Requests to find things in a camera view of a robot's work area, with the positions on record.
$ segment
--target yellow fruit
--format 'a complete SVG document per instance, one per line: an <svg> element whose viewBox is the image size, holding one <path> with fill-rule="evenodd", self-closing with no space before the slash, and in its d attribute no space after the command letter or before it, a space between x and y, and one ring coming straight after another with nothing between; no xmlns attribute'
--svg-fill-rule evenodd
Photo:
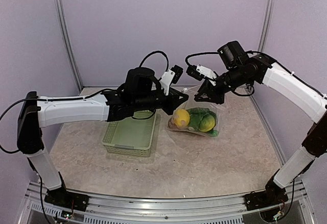
<svg viewBox="0 0 327 224"><path fill-rule="evenodd" d="M186 128L190 123L190 114L185 109L177 109L173 116L175 124L180 128Z"/></svg>
<svg viewBox="0 0 327 224"><path fill-rule="evenodd" d="M215 127L215 125L216 125L215 118L211 114L208 114L202 119L199 125L199 131L208 132L212 130L212 128Z"/></svg>

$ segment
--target transparent bag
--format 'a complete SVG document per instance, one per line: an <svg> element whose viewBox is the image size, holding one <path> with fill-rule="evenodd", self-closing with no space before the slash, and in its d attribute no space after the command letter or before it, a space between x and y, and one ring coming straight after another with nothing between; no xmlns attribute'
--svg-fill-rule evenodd
<svg viewBox="0 0 327 224"><path fill-rule="evenodd" d="M217 105L208 102L196 102L194 95L198 89L199 86L182 90L183 93L189 95L189 99L174 111L168 121L168 129L216 137L222 128L221 114L228 107L228 103Z"/></svg>

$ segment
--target plastic basket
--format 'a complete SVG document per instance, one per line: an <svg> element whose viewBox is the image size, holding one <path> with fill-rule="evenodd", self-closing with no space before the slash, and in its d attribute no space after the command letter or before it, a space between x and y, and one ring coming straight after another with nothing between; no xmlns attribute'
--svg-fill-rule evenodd
<svg viewBox="0 0 327 224"><path fill-rule="evenodd" d="M135 112L134 117L146 118L150 111ZM125 118L110 122L102 144L109 153L149 157L157 114L149 119Z"/></svg>

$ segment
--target white wall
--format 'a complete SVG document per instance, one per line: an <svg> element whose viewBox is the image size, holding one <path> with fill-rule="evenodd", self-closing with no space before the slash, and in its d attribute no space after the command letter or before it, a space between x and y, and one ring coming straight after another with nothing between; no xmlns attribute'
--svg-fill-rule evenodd
<svg viewBox="0 0 327 224"><path fill-rule="evenodd" d="M306 82L327 93L327 0L276 0L265 52ZM277 92L257 86L259 103L286 156L300 147L312 122ZM327 220L327 155L303 181L319 224Z"/></svg>
<svg viewBox="0 0 327 224"><path fill-rule="evenodd" d="M171 66L186 67L195 52L216 51L232 40L256 49L267 0L63 0L69 36L83 84L115 86L148 53L160 49ZM221 59L194 58L221 73ZM163 57L146 62L157 77ZM179 84L197 82L182 75Z"/></svg>
<svg viewBox="0 0 327 224"><path fill-rule="evenodd" d="M64 49L54 0L0 0L0 113L36 90L39 94L77 94ZM15 150L20 106L0 122L0 143ZM59 126L43 130L48 149ZM0 219L14 223L30 179L35 177L22 153L0 152Z"/></svg>

